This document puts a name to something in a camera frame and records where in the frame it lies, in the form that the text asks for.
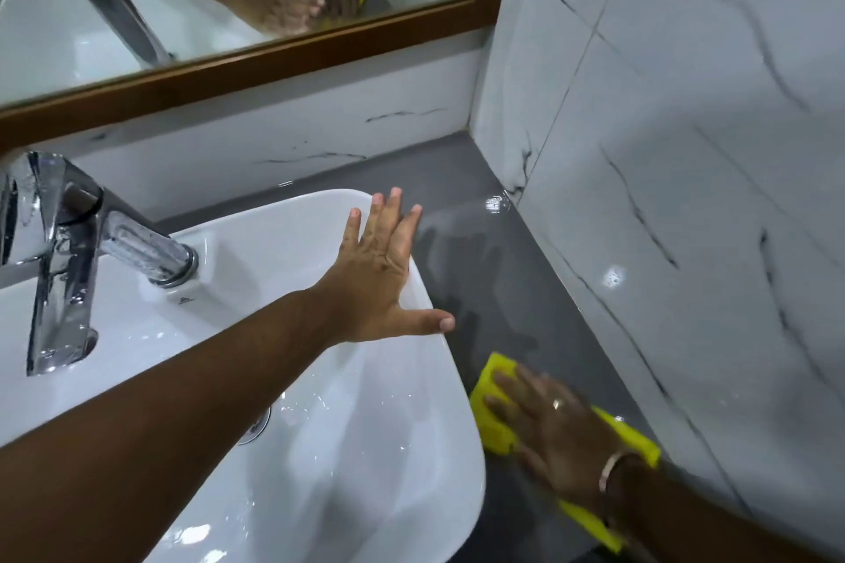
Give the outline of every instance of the reflected sink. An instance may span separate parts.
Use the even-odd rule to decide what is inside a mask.
[[[132,0],[185,61],[267,38],[212,0]],[[141,71],[88,0],[0,0],[0,104]]]
[[[334,261],[349,210],[370,197],[329,190],[176,234],[201,255],[195,280],[153,288],[100,259],[89,358],[26,377],[35,282],[0,290],[0,445],[170,358]],[[415,265],[401,295],[431,306]],[[442,563],[469,536],[484,458],[442,336],[325,352],[234,447],[152,552],[151,563]]]

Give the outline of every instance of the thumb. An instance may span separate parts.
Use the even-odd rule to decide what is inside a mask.
[[[443,310],[395,310],[389,319],[391,336],[427,336],[455,329],[455,317]]]

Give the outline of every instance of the sink drain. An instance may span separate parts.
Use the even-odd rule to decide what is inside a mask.
[[[265,430],[267,424],[269,423],[269,408],[265,410],[259,419],[252,424],[252,426],[247,430],[247,433],[241,437],[241,440],[238,440],[239,446],[245,446],[247,443],[250,443],[259,437],[259,434]]]

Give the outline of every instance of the bracelet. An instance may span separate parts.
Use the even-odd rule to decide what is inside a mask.
[[[640,457],[642,455],[639,451],[632,450],[630,448],[624,448],[622,450],[614,452],[610,458],[607,459],[607,462],[604,464],[604,468],[602,468],[602,475],[598,478],[598,494],[599,499],[602,506],[602,523],[608,529],[611,529],[610,525],[610,515],[607,512],[607,485],[610,482],[610,477],[614,473],[618,464],[624,461],[628,457]]]

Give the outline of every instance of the wooden mirror frame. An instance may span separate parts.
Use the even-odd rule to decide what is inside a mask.
[[[447,0],[0,108],[0,153],[469,32],[494,24],[500,3]]]

